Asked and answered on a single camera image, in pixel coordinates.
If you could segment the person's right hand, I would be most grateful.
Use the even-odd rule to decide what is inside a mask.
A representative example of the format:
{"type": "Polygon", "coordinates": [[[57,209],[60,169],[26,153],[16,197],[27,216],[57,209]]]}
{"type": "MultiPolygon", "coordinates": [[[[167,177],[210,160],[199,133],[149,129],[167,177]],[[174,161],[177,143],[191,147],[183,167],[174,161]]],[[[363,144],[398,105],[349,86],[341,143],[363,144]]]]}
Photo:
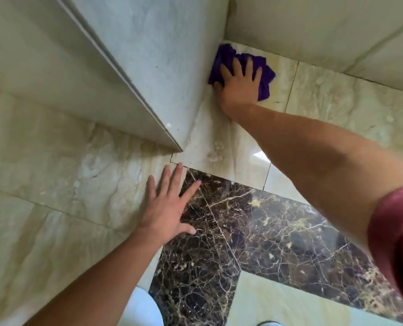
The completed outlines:
{"type": "Polygon", "coordinates": [[[224,65],[221,65],[220,71],[224,78],[224,88],[221,97],[217,97],[217,102],[224,114],[232,117],[233,111],[238,108],[257,103],[259,83],[254,83],[252,78],[252,59],[248,59],[243,78],[233,77],[224,65]]]}

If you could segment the person's left hand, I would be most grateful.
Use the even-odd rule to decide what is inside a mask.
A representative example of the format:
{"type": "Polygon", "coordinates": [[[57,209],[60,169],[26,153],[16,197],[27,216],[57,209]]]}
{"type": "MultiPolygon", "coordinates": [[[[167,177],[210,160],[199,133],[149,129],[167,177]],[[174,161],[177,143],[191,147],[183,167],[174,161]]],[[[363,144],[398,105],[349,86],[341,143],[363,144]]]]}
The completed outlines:
{"type": "Polygon", "coordinates": [[[170,165],[163,169],[159,186],[156,186],[157,197],[146,204],[145,211],[138,227],[156,246],[163,246],[178,235],[178,224],[191,198],[200,187],[197,180],[188,189],[180,193],[178,198],[168,197],[168,174],[170,165]]]}

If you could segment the purple cleaning cloth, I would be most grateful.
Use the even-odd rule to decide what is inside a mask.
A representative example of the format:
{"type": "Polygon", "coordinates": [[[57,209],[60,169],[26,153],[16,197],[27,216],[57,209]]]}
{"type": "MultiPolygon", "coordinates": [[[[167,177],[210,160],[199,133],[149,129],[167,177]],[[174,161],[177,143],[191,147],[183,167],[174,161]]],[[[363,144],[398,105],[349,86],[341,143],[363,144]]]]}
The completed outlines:
{"type": "Polygon", "coordinates": [[[221,65],[224,65],[229,70],[231,75],[234,75],[233,60],[235,58],[240,62],[243,74],[245,74],[248,59],[252,59],[253,79],[255,78],[257,70],[262,69],[258,89],[258,101],[268,99],[270,97],[269,85],[274,80],[276,73],[268,65],[267,58],[261,55],[256,55],[253,52],[239,52],[230,43],[223,43],[219,45],[208,83],[212,86],[214,86],[215,82],[219,82],[221,85],[224,85],[224,78],[220,71],[221,65]]]}

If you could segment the person's right forearm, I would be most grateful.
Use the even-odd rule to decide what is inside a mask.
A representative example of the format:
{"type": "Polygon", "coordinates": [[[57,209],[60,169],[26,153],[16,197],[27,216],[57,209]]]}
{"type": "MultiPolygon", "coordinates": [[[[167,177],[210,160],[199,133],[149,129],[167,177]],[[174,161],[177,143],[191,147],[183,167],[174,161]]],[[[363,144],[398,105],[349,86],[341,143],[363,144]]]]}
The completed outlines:
{"type": "Polygon", "coordinates": [[[370,254],[367,229],[378,202],[403,187],[403,159],[330,123],[255,104],[222,111],[343,236],[370,254]]]}

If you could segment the person's left forearm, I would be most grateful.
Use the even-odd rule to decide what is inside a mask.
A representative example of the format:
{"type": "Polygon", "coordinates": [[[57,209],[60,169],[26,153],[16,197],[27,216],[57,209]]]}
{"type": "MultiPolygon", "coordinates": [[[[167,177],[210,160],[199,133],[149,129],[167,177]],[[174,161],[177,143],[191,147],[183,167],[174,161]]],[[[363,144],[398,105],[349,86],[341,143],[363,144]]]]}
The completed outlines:
{"type": "Polygon", "coordinates": [[[24,326],[117,326],[134,288],[166,242],[158,231],[136,230],[24,326]]]}

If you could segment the white trouser knee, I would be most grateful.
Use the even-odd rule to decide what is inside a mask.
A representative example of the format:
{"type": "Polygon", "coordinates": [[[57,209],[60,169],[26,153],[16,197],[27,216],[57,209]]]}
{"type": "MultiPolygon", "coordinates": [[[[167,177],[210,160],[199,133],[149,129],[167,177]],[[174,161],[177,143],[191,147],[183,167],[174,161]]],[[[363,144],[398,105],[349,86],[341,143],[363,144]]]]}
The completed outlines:
{"type": "Polygon", "coordinates": [[[152,296],[137,286],[117,326],[164,326],[164,319],[152,296]]]}

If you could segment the dark red shirt sleeve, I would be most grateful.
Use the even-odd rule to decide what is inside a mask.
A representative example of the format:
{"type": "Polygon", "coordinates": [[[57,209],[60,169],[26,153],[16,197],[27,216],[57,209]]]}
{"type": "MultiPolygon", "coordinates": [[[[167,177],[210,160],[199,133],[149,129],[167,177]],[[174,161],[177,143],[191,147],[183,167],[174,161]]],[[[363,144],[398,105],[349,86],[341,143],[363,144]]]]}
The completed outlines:
{"type": "Polygon", "coordinates": [[[403,187],[378,202],[367,235],[374,264],[403,298],[403,187]]]}

